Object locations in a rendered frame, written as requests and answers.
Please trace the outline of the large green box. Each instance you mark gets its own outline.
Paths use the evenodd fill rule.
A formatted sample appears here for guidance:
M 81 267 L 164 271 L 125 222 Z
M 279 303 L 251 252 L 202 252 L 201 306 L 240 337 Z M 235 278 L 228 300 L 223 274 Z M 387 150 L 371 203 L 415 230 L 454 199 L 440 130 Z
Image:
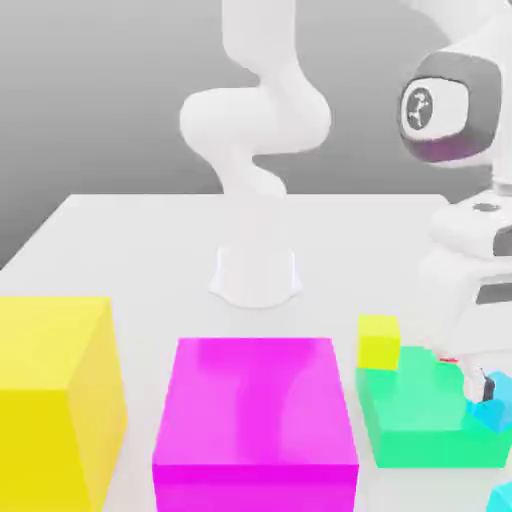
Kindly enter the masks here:
M 494 427 L 463 394 L 458 367 L 421 347 L 401 349 L 396 370 L 358 368 L 356 389 L 376 466 L 381 469 L 501 469 L 512 426 Z

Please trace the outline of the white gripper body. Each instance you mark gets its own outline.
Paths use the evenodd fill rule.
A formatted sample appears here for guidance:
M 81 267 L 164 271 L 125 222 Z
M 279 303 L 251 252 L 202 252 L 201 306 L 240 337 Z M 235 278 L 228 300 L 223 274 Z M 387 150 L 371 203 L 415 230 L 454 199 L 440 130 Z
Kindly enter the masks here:
M 492 324 L 468 338 L 457 336 L 466 312 L 486 287 L 512 288 L 512 257 L 479 259 L 436 247 L 421 261 L 418 332 L 421 343 L 456 359 L 512 350 L 512 291 L 497 301 L 507 305 L 505 323 Z

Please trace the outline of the small cyan cube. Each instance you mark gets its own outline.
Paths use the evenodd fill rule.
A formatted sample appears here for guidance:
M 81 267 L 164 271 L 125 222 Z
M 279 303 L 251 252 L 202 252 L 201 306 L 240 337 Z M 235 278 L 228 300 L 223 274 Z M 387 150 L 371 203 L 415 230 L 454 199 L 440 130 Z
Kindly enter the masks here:
M 467 411 L 497 433 L 512 429 L 512 377 L 494 371 L 489 377 L 495 382 L 493 399 L 480 403 L 467 402 Z
M 512 512 L 512 481 L 491 491 L 485 512 Z

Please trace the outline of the large yellow box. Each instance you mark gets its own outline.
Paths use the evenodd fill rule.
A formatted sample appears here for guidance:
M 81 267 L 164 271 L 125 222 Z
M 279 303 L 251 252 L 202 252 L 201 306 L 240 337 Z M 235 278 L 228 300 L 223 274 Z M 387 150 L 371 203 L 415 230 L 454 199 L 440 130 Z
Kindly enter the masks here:
M 110 300 L 0 297 L 0 512 L 102 512 L 126 426 Z

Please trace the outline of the small yellow cube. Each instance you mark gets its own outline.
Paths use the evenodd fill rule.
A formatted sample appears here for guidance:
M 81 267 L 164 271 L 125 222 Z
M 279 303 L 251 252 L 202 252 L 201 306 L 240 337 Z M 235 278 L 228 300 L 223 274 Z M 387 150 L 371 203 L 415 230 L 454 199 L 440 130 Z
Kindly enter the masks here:
M 398 368 L 401 337 L 395 316 L 358 316 L 357 367 L 395 371 Z

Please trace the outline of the large magenta box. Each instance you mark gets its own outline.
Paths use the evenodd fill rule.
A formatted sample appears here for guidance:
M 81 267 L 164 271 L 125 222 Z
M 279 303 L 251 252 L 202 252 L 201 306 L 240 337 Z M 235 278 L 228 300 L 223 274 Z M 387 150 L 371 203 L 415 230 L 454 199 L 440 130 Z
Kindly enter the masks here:
M 152 456 L 157 512 L 354 512 L 327 338 L 183 338 Z

